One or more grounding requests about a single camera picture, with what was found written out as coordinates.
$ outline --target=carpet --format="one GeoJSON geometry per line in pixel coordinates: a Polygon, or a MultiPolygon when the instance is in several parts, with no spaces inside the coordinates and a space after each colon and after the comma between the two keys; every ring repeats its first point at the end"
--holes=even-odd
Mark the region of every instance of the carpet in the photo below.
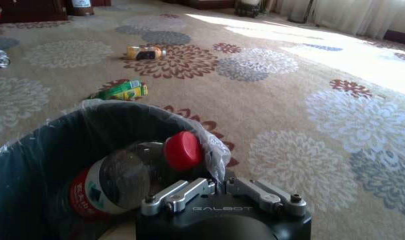
{"type": "Polygon", "coordinates": [[[0,24],[0,147],[141,77],[136,101],[197,120],[238,175],[305,197],[313,239],[405,239],[405,45],[159,0],[95,12],[0,24]],[[168,56],[123,58],[148,44],[168,56]]]}

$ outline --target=plastic bottle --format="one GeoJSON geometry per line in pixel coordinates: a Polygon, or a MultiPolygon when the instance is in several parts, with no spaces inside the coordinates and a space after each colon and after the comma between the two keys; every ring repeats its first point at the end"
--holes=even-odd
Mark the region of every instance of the plastic bottle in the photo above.
{"type": "Polygon", "coordinates": [[[95,14],[91,0],[68,0],[68,14],[75,16],[89,16],[95,14]]]}
{"type": "Polygon", "coordinates": [[[71,209],[84,219],[121,214],[137,208],[151,192],[176,182],[180,173],[200,165],[202,159],[198,140],[188,131],[165,143],[135,143],[77,175],[52,202],[52,215],[64,215],[71,209]]]}
{"type": "Polygon", "coordinates": [[[129,60],[153,60],[167,56],[167,49],[156,46],[129,46],[127,52],[129,60]]]}

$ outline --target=trash can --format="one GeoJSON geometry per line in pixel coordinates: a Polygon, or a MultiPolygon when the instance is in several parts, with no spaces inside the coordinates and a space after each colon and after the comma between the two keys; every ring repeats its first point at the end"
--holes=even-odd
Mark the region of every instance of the trash can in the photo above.
{"type": "Polygon", "coordinates": [[[64,184],[116,149],[135,141],[164,141],[182,130],[197,134],[205,167],[221,177],[230,158],[221,141],[197,122],[132,102],[87,101],[76,111],[3,147],[0,239],[59,239],[51,231],[47,204],[64,184]]]}
{"type": "Polygon", "coordinates": [[[260,14],[261,0],[238,0],[234,2],[234,14],[240,17],[257,17],[260,14]]]}

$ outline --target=bottle cap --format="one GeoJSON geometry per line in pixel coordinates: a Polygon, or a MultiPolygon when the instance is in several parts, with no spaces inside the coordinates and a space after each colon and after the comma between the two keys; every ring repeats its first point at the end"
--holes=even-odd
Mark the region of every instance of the bottle cap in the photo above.
{"type": "Polygon", "coordinates": [[[193,133],[182,131],[167,139],[165,157],[169,166],[177,171],[186,171],[201,163],[204,150],[193,133]]]}

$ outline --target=screw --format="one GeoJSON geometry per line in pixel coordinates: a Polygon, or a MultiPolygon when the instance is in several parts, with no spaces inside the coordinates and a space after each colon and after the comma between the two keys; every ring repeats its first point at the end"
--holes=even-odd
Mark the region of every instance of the screw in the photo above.
{"type": "Polygon", "coordinates": [[[169,214],[175,214],[175,206],[171,202],[167,203],[165,208],[169,214]]]}
{"type": "Polygon", "coordinates": [[[301,200],[302,200],[302,198],[301,198],[301,196],[300,196],[298,194],[293,194],[293,195],[290,196],[290,202],[292,202],[292,203],[297,204],[297,203],[301,202],[301,200]]]}
{"type": "Polygon", "coordinates": [[[156,197],[152,194],[149,194],[145,198],[145,201],[147,201],[147,203],[152,203],[155,201],[155,199],[156,199],[156,197]]]}
{"type": "Polygon", "coordinates": [[[273,210],[276,213],[281,213],[284,210],[284,204],[278,202],[276,205],[273,205],[273,210]]]}

